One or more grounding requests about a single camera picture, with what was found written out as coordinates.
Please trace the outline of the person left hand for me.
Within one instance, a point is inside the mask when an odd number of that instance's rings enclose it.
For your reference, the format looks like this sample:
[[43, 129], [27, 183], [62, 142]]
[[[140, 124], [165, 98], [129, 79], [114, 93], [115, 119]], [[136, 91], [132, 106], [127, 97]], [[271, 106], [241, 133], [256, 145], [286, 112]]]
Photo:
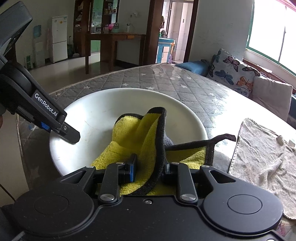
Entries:
[[0, 115], [0, 128], [2, 127], [2, 125], [3, 125], [3, 116]]

